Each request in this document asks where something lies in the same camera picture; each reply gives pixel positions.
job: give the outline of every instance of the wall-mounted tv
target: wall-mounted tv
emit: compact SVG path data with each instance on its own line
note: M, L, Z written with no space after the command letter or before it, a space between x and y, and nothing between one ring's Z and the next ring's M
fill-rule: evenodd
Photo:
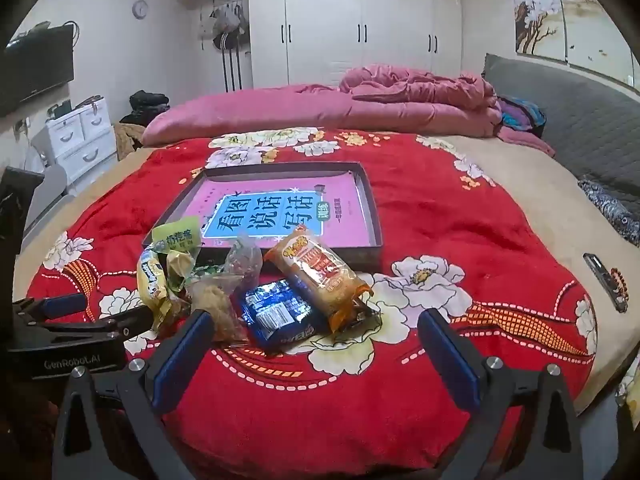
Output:
M0 55L0 117L74 78L73 25L37 30Z

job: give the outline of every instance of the blue gripper pad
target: blue gripper pad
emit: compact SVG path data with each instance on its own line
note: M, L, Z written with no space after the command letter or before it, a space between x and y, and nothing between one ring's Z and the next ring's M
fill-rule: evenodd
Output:
M77 314L86 309L86 296L84 294L69 294L58 298L47 298L42 302L40 311L47 319Z
M480 406L482 377L463 356L465 351L476 352L475 348L460 349L458 345L470 342L453 332L435 308L420 314L418 336L456 406L464 412L475 412Z
M214 325L203 310L191 314L178 333L163 342L151 357L147 377L152 381L151 406L157 415L172 412L180 402L200 361L211 346Z

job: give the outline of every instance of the orange snack bag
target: orange snack bag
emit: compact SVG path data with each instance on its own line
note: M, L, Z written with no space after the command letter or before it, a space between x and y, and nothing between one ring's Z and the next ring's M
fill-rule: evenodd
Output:
M305 225L299 225L264 255L320 310L336 332L354 321L353 300L372 293L347 264L324 247Z

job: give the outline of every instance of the gray headboard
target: gray headboard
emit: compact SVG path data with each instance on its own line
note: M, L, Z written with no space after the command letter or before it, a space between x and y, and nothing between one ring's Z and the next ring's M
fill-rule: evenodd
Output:
M542 138L577 178L586 175L640 216L640 103L576 73L487 54L498 95L532 101L546 114Z

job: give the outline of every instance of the pile of snacks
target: pile of snacks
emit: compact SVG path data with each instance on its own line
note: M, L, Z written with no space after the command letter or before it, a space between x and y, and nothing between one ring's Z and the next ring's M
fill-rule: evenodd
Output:
M375 314L361 300L364 292L372 294L369 286L304 225L264 257L286 279L259 286L262 253L248 237L236 240L223 266L200 267L199 218L157 227L152 241L138 263L138 288L159 332L201 309L214 320L215 343L247 344L248 329L258 346L274 352L316 333L351 329Z

